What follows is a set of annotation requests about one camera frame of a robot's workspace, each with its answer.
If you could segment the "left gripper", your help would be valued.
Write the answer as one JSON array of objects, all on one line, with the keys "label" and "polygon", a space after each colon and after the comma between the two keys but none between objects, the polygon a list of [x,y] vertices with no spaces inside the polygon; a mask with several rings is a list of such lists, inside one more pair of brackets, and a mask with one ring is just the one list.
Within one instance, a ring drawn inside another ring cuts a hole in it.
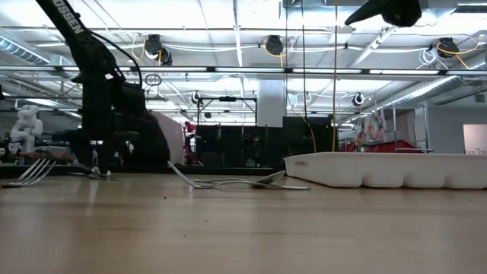
[{"label": "left gripper", "polygon": [[81,128],[53,133],[54,141],[69,143],[85,172],[91,172],[92,141],[97,146],[98,170],[110,171],[115,153],[129,166],[164,166],[170,159],[167,140],[146,108],[145,90],[127,81],[82,84]]}]

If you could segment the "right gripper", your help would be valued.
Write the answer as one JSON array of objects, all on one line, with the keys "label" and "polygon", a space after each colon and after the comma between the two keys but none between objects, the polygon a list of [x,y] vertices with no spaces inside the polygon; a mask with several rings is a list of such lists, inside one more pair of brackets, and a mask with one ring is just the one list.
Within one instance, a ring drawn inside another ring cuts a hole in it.
[{"label": "right gripper", "polygon": [[411,27],[422,16],[419,0],[368,0],[347,17],[344,25],[367,20],[381,14],[383,20],[397,27]]}]

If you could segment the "silver fork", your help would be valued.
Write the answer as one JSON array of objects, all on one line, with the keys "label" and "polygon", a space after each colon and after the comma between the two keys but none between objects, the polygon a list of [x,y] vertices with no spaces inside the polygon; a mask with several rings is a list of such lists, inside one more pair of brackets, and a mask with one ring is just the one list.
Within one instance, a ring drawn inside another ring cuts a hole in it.
[{"label": "silver fork", "polygon": [[[196,183],[194,180],[191,180],[186,175],[184,175],[175,165],[171,164],[170,162],[168,164],[169,164],[169,167],[175,172],[175,174],[184,183],[186,183],[187,185],[189,185],[195,189],[209,190],[209,189],[214,189],[214,188],[219,187],[219,186],[212,186],[212,185],[210,185],[210,186],[203,185],[202,183]],[[307,186],[285,186],[285,185],[278,185],[278,184],[276,184],[276,182],[273,184],[274,186],[267,186],[266,188],[263,188],[263,189],[269,189],[269,190],[300,190],[300,191],[311,190],[311,188],[307,187]]]},{"label": "silver fork", "polygon": [[2,183],[2,187],[27,187],[39,183],[46,177],[52,168],[56,165],[56,161],[48,158],[36,160],[25,172],[22,173],[15,181]]}]

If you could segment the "silver spoon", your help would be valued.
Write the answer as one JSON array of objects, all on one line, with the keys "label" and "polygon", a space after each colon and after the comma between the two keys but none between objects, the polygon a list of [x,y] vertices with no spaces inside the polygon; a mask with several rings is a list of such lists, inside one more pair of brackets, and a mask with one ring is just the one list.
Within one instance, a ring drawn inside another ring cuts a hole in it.
[{"label": "silver spoon", "polygon": [[71,172],[71,173],[68,173],[68,175],[79,176],[79,177],[88,177],[92,180],[106,180],[106,181],[113,181],[114,180],[110,171],[108,171],[107,174],[102,174],[98,169],[83,170],[80,172]]},{"label": "silver spoon", "polygon": [[274,186],[273,184],[280,180],[285,175],[285,171],[279,171],[263,178],[260,178],[256,181],[249,181],[241,178],[226,178],[226,179],[217,179],[217,180],[195,180],[196,183],[202,183],[203,185],[212,185],[212,186],[220,186],[223,184],[230,184],[230,183],[242,183],[246,184],[252,188],[256,189],[263,189],[267,186]]}]

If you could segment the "white robot figure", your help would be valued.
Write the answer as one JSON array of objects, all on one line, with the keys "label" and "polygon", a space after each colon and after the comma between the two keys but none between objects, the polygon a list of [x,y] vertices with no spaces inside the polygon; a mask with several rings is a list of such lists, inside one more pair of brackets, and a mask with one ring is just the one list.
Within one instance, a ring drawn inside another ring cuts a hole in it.
[{"label": "white robot figure", "polygon": [[24,105],[17,113],[17,121],[11,129],[11,140],[22,142],[24,152],[33,152],[35,138],[43,133],[43,122],[37,118],[37,105]]}]

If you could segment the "white draped cloth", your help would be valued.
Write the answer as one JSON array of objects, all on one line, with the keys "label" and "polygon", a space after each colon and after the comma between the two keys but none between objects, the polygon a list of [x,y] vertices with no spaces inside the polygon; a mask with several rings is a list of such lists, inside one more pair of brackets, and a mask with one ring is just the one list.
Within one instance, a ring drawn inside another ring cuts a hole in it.
[{"label": "white draped cloth", "polygon": [[183,164],[185,151],[183,127],[180,123],[162,113],[152,112],[152,115],[158,121],[158,125],[167,140],[170,162],[172,164]]}]

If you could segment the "long ceiling light bar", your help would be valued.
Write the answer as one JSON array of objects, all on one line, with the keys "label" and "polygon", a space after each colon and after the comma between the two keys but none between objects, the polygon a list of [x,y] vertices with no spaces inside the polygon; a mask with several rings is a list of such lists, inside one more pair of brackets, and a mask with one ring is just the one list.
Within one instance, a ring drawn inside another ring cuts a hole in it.
[{"label": "long ceiling light bar", "polygon": [[122,72],[217,72],[217,73],[295,73],[339,75],[425,75],[425,76],[487,76],[487,70],[415,70],[373,68],[257,68],[257,67],[196,67],[196,66],[122,66]]}]

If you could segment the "colourful banner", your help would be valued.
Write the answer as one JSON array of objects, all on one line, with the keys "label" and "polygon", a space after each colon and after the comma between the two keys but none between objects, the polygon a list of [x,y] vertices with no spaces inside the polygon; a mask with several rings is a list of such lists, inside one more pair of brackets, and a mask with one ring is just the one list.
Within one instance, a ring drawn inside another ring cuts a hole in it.
[{"label": "colourful banner", "polygon": [[386,120],[382,109],[374,111],[371,115],[358,121],[355,141],[364,144],[368,142],[383,141],[385,136]]}]

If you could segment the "metal rack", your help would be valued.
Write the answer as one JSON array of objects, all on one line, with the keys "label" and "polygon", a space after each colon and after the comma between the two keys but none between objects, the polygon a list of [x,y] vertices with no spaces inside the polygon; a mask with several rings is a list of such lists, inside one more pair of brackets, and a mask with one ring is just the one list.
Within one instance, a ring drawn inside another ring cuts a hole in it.
[{"label": "metal rack", "polygon": [[428,108],[393,108],[393,132],[395,140],[403,140],[414,148],[430,148],[428,132]]}]

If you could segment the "white square pillar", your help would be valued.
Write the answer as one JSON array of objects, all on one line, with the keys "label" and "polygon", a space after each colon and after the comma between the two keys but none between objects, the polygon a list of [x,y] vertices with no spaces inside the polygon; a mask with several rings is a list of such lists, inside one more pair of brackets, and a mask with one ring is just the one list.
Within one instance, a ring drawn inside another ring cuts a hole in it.
[{"label": "white square pillar", "polygon": [[283,80],[264,80],[257,92],[257,125],[281,128],[286,115],[286,93]]}]

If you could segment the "black desk partition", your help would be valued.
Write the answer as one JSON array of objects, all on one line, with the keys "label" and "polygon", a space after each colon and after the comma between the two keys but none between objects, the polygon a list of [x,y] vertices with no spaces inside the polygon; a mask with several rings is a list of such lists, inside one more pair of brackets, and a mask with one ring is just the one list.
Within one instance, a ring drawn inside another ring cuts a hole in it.
[{"label": "black desk partition", "polygon": [[204,167],[281,167],[286,157],[330,152],[332,120],[285,116],[281,127],[196,127],[196,158]]}]

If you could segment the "white cutlery tray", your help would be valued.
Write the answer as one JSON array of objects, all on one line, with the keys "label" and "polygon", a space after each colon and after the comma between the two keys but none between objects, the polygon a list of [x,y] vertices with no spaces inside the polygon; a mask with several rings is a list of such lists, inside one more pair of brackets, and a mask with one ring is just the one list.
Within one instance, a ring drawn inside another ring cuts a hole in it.
[{"label": "white cutlery tray", "polygon": [[320,152],[285,159],[288,176],[331,187],[487,189],[487,156]]}]

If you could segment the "pale pink board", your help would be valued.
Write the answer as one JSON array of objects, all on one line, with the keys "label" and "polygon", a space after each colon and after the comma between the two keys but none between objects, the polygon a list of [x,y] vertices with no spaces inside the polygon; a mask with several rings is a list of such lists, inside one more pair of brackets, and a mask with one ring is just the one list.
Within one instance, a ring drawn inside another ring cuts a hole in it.
[{"label": "pale pink board", "polygon": [[467,155],[487,156],[487,124],[464,124],[463,138]]}]

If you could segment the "silver air duct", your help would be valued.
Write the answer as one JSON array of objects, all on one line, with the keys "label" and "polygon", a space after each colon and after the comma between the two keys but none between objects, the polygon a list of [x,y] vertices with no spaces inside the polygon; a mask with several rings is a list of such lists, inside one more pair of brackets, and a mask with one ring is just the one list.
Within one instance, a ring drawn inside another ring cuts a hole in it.
[{"label": "silver air duct", "polygon": [[373,110],[413,106],[461,86],[468,86],[467,81],[472,79],[465,76],[448,76],[434,81],[424,81],[381,101]]}]

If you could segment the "black stand frame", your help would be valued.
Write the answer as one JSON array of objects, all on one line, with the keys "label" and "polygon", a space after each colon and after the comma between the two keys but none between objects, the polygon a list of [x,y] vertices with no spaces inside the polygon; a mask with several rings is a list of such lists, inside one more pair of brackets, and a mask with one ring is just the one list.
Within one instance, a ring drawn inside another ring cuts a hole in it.
[{"label": "black stand frame", "polygon": [[[211,109],[210,105],[214,102],[219,103],[226,103],[226,104],[233,104],[236,102],[241,102],[243,106],[240,109],[231,108],[231,107],[222,107],[221,109]],[[257,99],[252,97],[235,97],[235,96],[219,96],[219,97],[202,97],[199,96],[196,98],[196,120],[197,124],[199,125],[202,122],[202,116],[205,119],[208,119],[206,116],[207,113],[211,115],[223,115],[223,114],[239,114],[243,115],[243,119],[241,121],[236,121],[236,123],[246,124],[246,115],[253,114],[253,124],[257,125],[257,114],[258,114],[258,106],[257,106]]]}]

